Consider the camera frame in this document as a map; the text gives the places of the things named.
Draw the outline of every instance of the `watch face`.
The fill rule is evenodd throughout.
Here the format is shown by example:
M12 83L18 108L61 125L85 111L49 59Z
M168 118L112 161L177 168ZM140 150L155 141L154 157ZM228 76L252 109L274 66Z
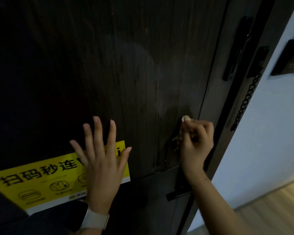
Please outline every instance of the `watch face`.
M88 204L82 201L74 201L71 210L66 218L65 227L72 232L77 232L83 223L87 213Z

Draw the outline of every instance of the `white wall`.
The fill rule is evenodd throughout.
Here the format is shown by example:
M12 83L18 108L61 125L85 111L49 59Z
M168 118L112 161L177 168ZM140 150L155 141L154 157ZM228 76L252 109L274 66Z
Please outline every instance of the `white wall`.
M269 76L289 39L294 12L212 180L232 208L294 180L294 74Z

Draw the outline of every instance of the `watch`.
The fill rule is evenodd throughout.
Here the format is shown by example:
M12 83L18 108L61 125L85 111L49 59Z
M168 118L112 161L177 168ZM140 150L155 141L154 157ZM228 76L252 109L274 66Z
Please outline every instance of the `watch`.
M105 229L109 214L103 215L93 212L87 202L75 200L65 221L65 227L72 232L82 228Z

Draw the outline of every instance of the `wooden floor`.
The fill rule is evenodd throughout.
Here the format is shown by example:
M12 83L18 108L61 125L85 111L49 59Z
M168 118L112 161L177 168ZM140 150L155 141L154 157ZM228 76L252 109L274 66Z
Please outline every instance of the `wooden floor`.
M294 234L294 182L272 191L240 208L236 213L255 234ZM209 234L205 225L188 235Z

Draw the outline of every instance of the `person's left arm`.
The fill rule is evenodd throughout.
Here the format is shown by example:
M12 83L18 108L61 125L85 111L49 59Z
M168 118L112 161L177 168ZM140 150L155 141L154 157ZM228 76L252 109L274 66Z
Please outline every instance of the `person's left arm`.
M94 116L93 119L95 124L94 136L89 124L83 124L86 153L75 140L71 140L70 144L86 168L86 200L89 202L91 210L98 214L107 215L122 182L129 152L132 148L126 148L119 163L117 163L115 156L117 127L115 122L110 120L110 131L105 152L100 118ZM97 235L101 232L102 229L87 228L78 233Z

